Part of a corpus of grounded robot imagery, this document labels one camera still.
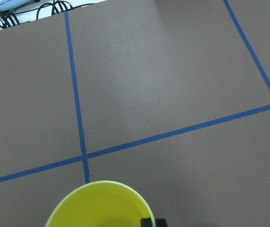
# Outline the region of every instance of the blue line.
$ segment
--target blue line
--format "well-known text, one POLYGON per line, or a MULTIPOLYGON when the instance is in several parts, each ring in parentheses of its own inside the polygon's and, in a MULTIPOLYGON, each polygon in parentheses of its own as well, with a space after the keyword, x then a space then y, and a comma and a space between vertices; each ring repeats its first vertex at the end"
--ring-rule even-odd
POLYGON ((230 6, 229 3, 228 3, 228 0, 223 0, 223 2, 224 2, 225 6, 226 6, 226 8, 227 8, 227 10, 228 10, 228 13, 229 13, 230 17, 232 18, 232 20, 233 20, 233 22, 234 22, 234 24, 235 24, 235 27, 237 28, 237 30, 238 30, 240 36, 242 37, 243 42, 245 43, 245 45, 246 45, 246 47, 247 47, 247 49, 248 49, 248 51, 249 51, 251 57, 253 58, 254 63, 256 64, 256 66, 257 66, 259 72, 261 73, 261 75, 262 75, 262 77, 263 77, 263 80, 265 81, 265 83, 266 83, 266 85, 267 85, 267 88, 268 88, 269 91, 270 91, 270 80, 269 80, 269 78, 268 78, 268 76, 267 76, 267 74, 266 74, 264 68, 262 67, 262 65, 261 65, 261 63, 260 63, 260 61, 259 61, 259 59, 258 59, 256 53, 254 52, 253 47, 252 47, 251 44, 249 43, 249 41, 248 41, 248 39, 247 39, 247 37, 246 37, 246 35, 245 35, 243 29, 241 28, 241 26, 240 26, 240 24, 239 24, 237 18, 235 17, 233 10, 231 9, 231 6, 230 6))
POLYGON ((216 125, 216 124, 220 124, 220 123, 232 121, 232 120, 235 120, 235 119, 243 118, 243 117, 246 117, 246 116, 258 114, 258 113, 261 113, 261 112, 265 112, 267 110, 270 110, 270 105, 266 105, 266 106, 259 107, 259 108, 256 108, 256 109, 252 109, 252 110, 244 111, 244 112, 241 112, 241 113, 229 115, 229 116, 226 116, 226 117, 218 118, 218 119, 211 120, 211 121, 208 121, 208 122, 199 123, 199 124, 196 124, 196 125, 192 125, 192 126, 189 126, 189 127, 186 127, 186 128, 166 132, 166 133, 159 134, 159 135, 156 135, 156 136, 151 136, 151 137, 141 139, 141 140, 137 140, 137 141, 133 141, 133 142, 130 142, 130 143, 125 143, 125 144, 122 144, 122 145, 119 145, 119 146, 115 146, 115 147, 112 147, 112 148, 107 148, 107 149, 100 150, 100 151, 97 151, 97 152, 93 152, 93 153, 88 154, 87 158, 94 158, 94 157, 98 157, 98 156, 101 156, 101 155, 113 153, 113 152, 116 152, 116 151, 132 148, 132 147, 139 146, 139 145, 142 145, 142 144, 146 144, 146 143, 154 142, 154 141, 157 141, 157 140, 162 140, 162 139, 165 139, 165 138, 168 138, 168 137, 184 134, 186 132, 190 132, 190 131, 206 128, 206 127, 209 127, 209 126, 213 126, 213 125, 216 125))
POLYGON ((65 27, 66 27, 67 41, 68 41, 68 48, 69 48, 70 70, 71 70, 72 81, 73 81, 73 90, 74 90, 74 98, 75 98, 75 106, 76 106, 76 114, 77 114, 83 170, 84 170, 85 182, 89 183, 87 148, 86 148, 86 141, 85 141, 85 137, 84 137, 84 130, 83 130, 83 124, 82 124, 82 115, 81 115, 81 108, 80 108, 80 101, 79 101, 79 94, 78 94, 78 85, 77 85, 76 69, 75 69, 75 62, 74 62, 74 53, 73 53, 73 47, 72 47, 72 39, 70 36, 69 15, 67 12, 64 12, 64 18, 65 18, 65 27))
POLYGON ((66 160, 63 160, 63 161, 47 164, 45 166, 29 169, 29 170, 22 171, 22 172, 19 172, 19 173, 10 174, 10 175, 7 175, 7 176, 2 176, 2 177, 0 177, 0 183, 4 182, 4 181, 9 181, 9 180, 12 180, 12 179, 15 179, 15 178, 19 178, 19 177, 22 177, 22 176, 36 174, 36 173, 39 173, 39 172, 42 172, 42 171, 45 171, 45 170, 54 169, 54 168, 57 168, 57 167, 60 167, 60 166, 66 166, 66 165, 69 165, 69 164, 72 164, 72 163, 75 163, 75 162, 80 162, 80 161, 82 161, 82 156, 73 157, 73 158, 70 158, 70 159, 66 159, 66 160))

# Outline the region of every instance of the electronic device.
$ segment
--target electronic device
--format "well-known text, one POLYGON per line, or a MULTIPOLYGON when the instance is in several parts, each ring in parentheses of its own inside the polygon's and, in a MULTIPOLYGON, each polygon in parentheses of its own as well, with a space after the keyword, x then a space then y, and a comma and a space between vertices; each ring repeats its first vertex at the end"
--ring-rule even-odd
POLYGON ((22 5, 32 4, 40 0, 0 0, 0 11, 16 9, 22 5))

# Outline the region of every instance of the yellow round object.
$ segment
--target yellow round object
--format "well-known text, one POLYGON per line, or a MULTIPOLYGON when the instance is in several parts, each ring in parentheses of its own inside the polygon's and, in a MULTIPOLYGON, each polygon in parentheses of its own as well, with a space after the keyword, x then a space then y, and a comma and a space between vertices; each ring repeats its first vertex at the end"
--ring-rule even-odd
POLYGON ((140 227, 154 216, 142 196, 115 181, 85 184, 67 195, 51 214, 46 227, 140 227))

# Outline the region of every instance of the gray table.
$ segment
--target gray table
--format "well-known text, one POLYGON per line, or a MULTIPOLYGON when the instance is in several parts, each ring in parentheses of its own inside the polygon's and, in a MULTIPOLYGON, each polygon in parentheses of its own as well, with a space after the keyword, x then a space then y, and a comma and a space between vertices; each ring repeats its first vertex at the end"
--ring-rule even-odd
POLYGON ((0 31, 0 226, 85 182, 169 227, 270 227, 270 2, 108 0, 0 31))

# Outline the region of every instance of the white surface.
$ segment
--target white surface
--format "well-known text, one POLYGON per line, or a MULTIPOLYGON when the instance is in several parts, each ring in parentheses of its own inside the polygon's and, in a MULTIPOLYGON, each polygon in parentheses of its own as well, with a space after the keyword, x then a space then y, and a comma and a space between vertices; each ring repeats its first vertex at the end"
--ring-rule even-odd
MULTIPOLYGON (((86 4, 86 3, 97 3, 97 2, 101 2, 103 0, 67 0, 67 1, 72 6, 78 6, 78 5, 86 4)), ((46 2, 52 2, 52 0, 41 0, 38 3, 34 3, 34 4, 31 4, 31 5, 26 5, 26 6, 20 7, 16 12, 22 12, 22 11, 35 9, 35 8, 40 7, 42 4, 44 4, 46 2)), ((51 16, 51 10, 52 10, 51 6, 42 9, 40 11, 40 13, 39 13, 39 18, 44 18, 44 17, 51 16)), ((27 22, 27 21, 36 20, 36 12, 37 12, 37 10, 32 11, 32 12, 27 12, 27 13, 24 13, 24 14, 18 14, 16 16, 17 16, 18 20, 21 23, 23 23, 23 22, 27 22)))

